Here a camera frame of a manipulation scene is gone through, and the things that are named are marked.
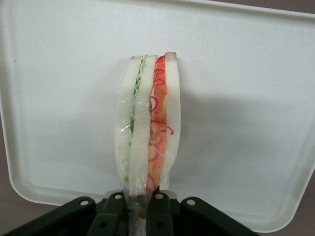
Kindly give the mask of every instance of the wrapped sandwich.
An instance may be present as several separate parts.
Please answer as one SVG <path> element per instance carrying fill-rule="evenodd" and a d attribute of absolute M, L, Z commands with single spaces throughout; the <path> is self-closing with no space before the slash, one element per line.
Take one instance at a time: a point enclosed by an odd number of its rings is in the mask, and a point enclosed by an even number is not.
<path fill-rule="evenodd" d="M 115 124 L 118 175 L 131 205 L 134 201 L 143 207 L 143 199 L 149 199 L 161 182 L 168 187 L 168 174 L 178 150 L 180 123 L 176 53 L 159 58 L 132 57 Z"/>

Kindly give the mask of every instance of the gray surface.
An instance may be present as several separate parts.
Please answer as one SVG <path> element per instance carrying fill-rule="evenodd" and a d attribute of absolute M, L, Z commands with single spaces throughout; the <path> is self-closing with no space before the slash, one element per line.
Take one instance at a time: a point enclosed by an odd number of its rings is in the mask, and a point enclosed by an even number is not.
<path fill-rule="evenodd" d="M 315 14 L 314 0 L 221 0 L 238 4 L 256 5 L 275 9 Z M 31 203 L 21 198 L 9 182 L 4 150 L 2 126 L 0 128 L 0 235 L 3 235 L 53 209 L 56 206 Z M 299 208 L 291 223 L 274 233 L 262 236 L 314 236 L 315 235 L 315 174 L 313 174 Z"/>

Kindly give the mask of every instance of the black clamp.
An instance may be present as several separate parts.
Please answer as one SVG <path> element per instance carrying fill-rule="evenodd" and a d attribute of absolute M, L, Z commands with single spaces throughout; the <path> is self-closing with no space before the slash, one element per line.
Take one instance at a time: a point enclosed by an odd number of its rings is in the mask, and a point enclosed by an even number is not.
<path fill-rule="evenodd" d="M 89 197 L 65 205 L 4 236 L 127 236 L 127 206 L 122 191 L 98 204 Z M 205 201 L 179 203 L 170 191 L 153 193 L 147 213 L 147 236 L 258 236 Z"/>

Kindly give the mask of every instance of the white tray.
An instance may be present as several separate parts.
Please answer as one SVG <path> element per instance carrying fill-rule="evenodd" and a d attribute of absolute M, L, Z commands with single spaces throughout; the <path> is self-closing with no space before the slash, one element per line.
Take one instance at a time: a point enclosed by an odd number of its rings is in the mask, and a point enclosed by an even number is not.
<path fill-rule="evenodd" d="M 170 190 L 259 232 L 294 216 L 315 167 L 315 16 L 210 1 L 0 2 L 11 183 L 61 205 L 120 188 L 114 112 L 131 56 L 175 51 Z"/>

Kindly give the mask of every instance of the tomato filling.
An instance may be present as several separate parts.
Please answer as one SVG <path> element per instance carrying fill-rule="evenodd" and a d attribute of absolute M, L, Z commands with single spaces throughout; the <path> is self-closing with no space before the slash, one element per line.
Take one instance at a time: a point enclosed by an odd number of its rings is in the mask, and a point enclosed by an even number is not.
<path fill-rule="evenodd" d="M 149 171 L 146 191 L 153 192 L 159 185 L 164 165 L 164 156 L 167 146 L 167 130 L 174 133 L 167 126 L 166 114 L 166 76 L 165 56 L 158 58 L 154 71 L 154 81 L 151 100 L 151 127 L 149 139 Z"/>

